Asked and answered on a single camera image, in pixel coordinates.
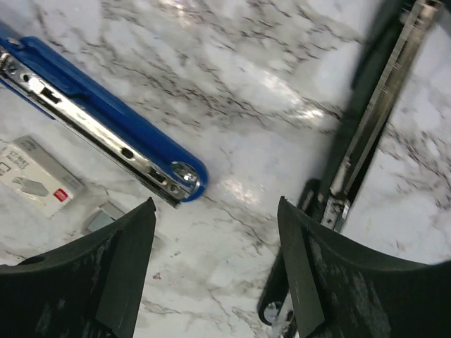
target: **marble surface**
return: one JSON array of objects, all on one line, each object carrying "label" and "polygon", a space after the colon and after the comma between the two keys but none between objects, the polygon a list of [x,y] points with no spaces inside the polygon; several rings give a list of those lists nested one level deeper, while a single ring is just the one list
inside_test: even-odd
[{"label": "marble surface", "polygon": [[[256,306],[278,250],[278,200],[296,201],[306,180],[321,175],[377,4],[0,0],[0,20],[47,41],[209,169],[211,183],[199,200],[174,210],[155,198],[156,240],[137,338],[266,336]],[[440,29],[438,45],[422,53],[426,69],[417,67],[411,78],[347,228],[372,247],[428,262],[447,255],[450,97],[443,88],[451,68],[450,38]],[[31,134],[87,187],[47,220],[1,186],[0,263],[80,237],[82,220],[107,199],[128,211],[151,196],[3,88],[0,101],[0,147]],[[390,208],[373,200],[386,196]],[[401,221],[397,208],[409,217]],[[361,225],[379,220],[383,229]],[[431,234],[426,242],[424,234]],[[403,250],[390,246],[397,241]]]}]

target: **blue stapler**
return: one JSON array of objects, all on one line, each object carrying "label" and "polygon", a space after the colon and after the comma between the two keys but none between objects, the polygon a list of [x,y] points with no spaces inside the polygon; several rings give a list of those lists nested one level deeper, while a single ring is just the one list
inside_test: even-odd
[{"label": "blue stapler", "polygon": [[97,147],[172,206],[199,197],[204,164],[36,37],[0,24],[0,82]]}]

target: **small cardboard box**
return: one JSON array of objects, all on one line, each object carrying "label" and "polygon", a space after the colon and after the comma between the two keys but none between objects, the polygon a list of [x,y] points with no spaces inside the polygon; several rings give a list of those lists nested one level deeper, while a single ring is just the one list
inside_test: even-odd
[{"label": "small cardboard box", "polygon": [[29,136],[12,141],[1,153],[0,182],[14,189],[48,218],[84,188]]}]

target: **red label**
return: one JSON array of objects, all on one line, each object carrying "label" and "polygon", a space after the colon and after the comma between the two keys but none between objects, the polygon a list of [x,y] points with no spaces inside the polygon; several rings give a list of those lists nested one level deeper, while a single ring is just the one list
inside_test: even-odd
[{"label": "red label", "polygon": [[64,202],[67,198],[68,195],[66,194],[66,192],[62,189],[58,189],[54,192],[54,196],[60,201],[60,202]]}]

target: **stapler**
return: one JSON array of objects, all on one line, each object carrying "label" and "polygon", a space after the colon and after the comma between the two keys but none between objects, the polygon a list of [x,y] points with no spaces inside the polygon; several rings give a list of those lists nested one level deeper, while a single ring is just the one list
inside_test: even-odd
[{"label": "stapler", "polygon": [[[343,228],[415,56],[443,4],[385,0],[376,14],[326,171],[320,180],[308,181],[297,205],[329,230],[340,232]],[[272,325],[273,338],[306,337],[299,335],[294,316],[293,304],[302,299],[292,299],[290,293],[289,277],[299,273],[288,271],[283,252],[278,254],[257,310],[260,319]]]},{"label": "stapler", "polygon": [[172,206],[199,197],[204,164],[36,37],[0,24],[0,82]]}]

